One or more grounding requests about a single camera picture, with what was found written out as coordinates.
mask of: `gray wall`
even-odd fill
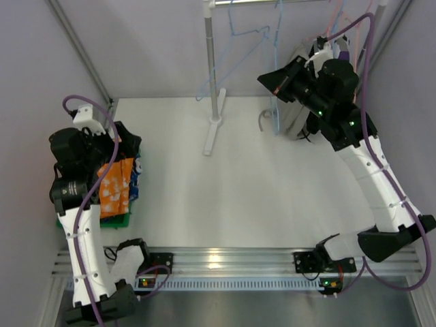
[[[63,97],[99,98],[44,1],[2,1],[0,40],[0,316],[34,326],[61,244],[48,137],[71,126]]]
[[[206,41],[202,0],[59,0],[83,40],[104,84],[113,97],[192,96],[207,79]],[[344,10],[353,19],[367,8],[369,0],[347,0]],[[382,31],[399,0],[391,0]],[[286,64],[290,51],[301,39],[324,32],[337,1],[309,1],[283,5],[279,62]],[[274,5],[236,7],[237,31],[277,26]],[[229,37],[226,8],[213,11],[216,54]],[[362,26],[364,41],[368,24]],[[218,77],[225,75],[260,40],[259,35],[239,37]],[[266,72],[259,48],[224,84],[229,95],[266,94],[256,78]]]
[[[371,74],[369,112],[407,195],[436,215],[436,6],[416,0]],[[430,234],[433,257],[436,232]],[[424,262],[422,242],[417,242]],[[436,296],[436,268],[429,282]]]

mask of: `folded orange shirt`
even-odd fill
[[[129,212],[129,184],[133,158],[114,162],[100,185],[100,219]],[[107,164],[97,172],[100,177]]]

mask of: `table surface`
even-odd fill
[[[229,97],[213,154],[202,155],[211,103],[121,99],[115,119],[142,137],[140,198],[130,225],[104,245],[142,237],[152,247],[314,247],[374,224],[362,191],[321,135],[264,132],[267,97]]]

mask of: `purple cable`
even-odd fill
[[[369,32],[368,32],[368,38],[367,38],[367,40],[368,40],[368,42],[367,42],[367,51],[365,53],[365,61],[364,61],[363,77],[362,77],[362,108],[361,108],[361,111],[360,111],[360,116],[361,116],[361,119],[362,119],[363,137],[364,137],[365,144],[366,144],[366,146],[368,148],[369,154],[371,155],[371,157],[373,158],[373,160],[377,164],[377,166],[380,169],[382,169],[384,175],[386,176],[386,178],[388,179],[389,183],[394,188],[394,190],[395,190],[396,194],[398,195],[398,197],[400,198],[400,200],[403,201],[403,200],[406,200],[407,197],[403,194],[403,192],[401,191],[400,187],[398,186],[398,184],[396,183],[396,181],[394,180],[392,175],[387,170],[384,170],[383,163],[377,158],[377,155],[375,154],[375,152],[374,152],[374,150],[373,150],[373,148],[371,146],[371,143],[369,142],[369,136],[368,136],[368,129],[367,129],[367,89],[368,89],[369,61],[370,61],[370,58],[371,58],[371,52],[373,50],[373,40],[374,40],[374,14],[372,14],[370,12],[368,12],[366,14],[363,14],[361,17],[359,17],[351,25],[349,25],[348,27],[344,28],[342,31],[339,31],[338,33],[330,36],[328,38],[328,40],[330,41],[331,39],[334,39],[334,38],[340,36],[341,34],[345,33],[346,31],[348,31],[349,29],[351,29],[352,27],[357,25],[361,20],[363,20],[365,18],[369,18],[370,25],[369,25]],[[398,286],[389,284],[388,282],[386,282],[383,279],[381,279],[380,277],[378,277],[372,271],[372,269],[369,267],[366,258],[363,258],[363,264],[364,264],[364,267],[369,271],[369,273],[377,281],[379,281],[380,283],[382,283],[385,286],[390,287],[390,288],[392,288],[394,290],[401,290],[401,291],[408,292],[408,291],[416,290],[417,288],[422,286],[426,282],[426,280],[428,279],[428,277],[430,275],[430,271],[431,271],[431,250],[430,250],[429,240],[427,238],[425,230],[422,227],[421,221],[419,220],[417,214],[414,212],[414,210],[411,207],[411,205],[409,204],[409,202],[405,201],[403,204],[404,204],[404,207],[407,209],[407,212],[410,214],[410,216],[415,221],[416,226],[418,227],[418,230],[420,231],[420,234],[421,234],[421,237],[422,237],[422,242],[424,243],[425,257],[426,257],[426,267],[425,267],[425,271],[424,271],[424,274],[423,274],[422,278],[415,285],[412,285],[412,286],[409,286],[409,287],[398,287]]]
[[[77,234],[78,233],[78,229],[79,229],[80,216],[82,215],[82,212],[84,210],[84,206],[87,204],[87,202],[89,201],[91,196],[97,190],[97,188],[99,187],[100,183],[102,182],[102,180],[104,179],[104,177],[108,173],[109,169],[111,168],[112,164],[115,162],[116,154],[118,153],[119,137],[118,137],[118,131],[116,130],[116,126],[115,126],[115,123],[114,123],[112,117],[98,103],[94,102],[91,99],[83,97],[81,95],[68,95],[62,101],[62,106],[65,109],[65,111],[68,112],[68,113],[71,113],[71,110],[69,110],[67,108],[67,102],[69,100],[71,100],[71,99],[82,100],[82,101],[87,102],[89,104],[92,104],[94,107],[96,107],[106,117],[106,119],[108,120],[111,128],[114,131],[114,139],[115,139],[115,141],[114,141],[114,151],[112,153],[112,157],[110,158],[110,160],[108,162],[108,165],[106,166],[105,170],[103,171],[103,174],[97,179],[95,184],[92,186],[92,188],[89,190],[88,194],[84,197],[82,203],[80,204],[79,210],[78,210],[77,215],[76,215],[76,219],[74,220],[74,226],[73,226],[73,233]],[[89,300],[91,301],[91,306],[93,308],[95,318],[97,319],[97,323],[101,327],[105,327],[103,319],[102,319],[102,316],[100,315],[100,312],[98,311],[98,308],[97,308],[97,304],[95,303],[95,300],[94,300],[94,295],[93,295],[93,291],[91,289],[91,284],[89,283],[89,280],[88,280],[88,277],[87,277],[87,270],[85,268],[85,265],[84,265],[84,262],[83,262],[83,258],[82,258],[82,254],[80,252],[79,240],[78,240],[77,237],[75,237],[73,241],[74,241],[74,250],[76,251],[77,261],[78,261],[79,267],[80,267],[80,272],[84,276],[84,285],[85,285],[85,287],[87,289],[87,293],[88,293],[88,296],[89,296]]]
[[[151,291],[147,295],[141,296],[141,298],[150,298],[151,296],[156,295],[156,293],[165,285],[168,278],[170,278],[171,270],[167,266],[164,266],[163,264],[158,264],[157,266],[150,267],[150,268],[140,272],[136,276],[139,277],[140,275],[148,274],[149,272],[157,270],[157,269],[165,269],[166,270],[167,274],[166,274],[165,279],[163,280],[163,282],[159,286],[156,287],[155,290]]]

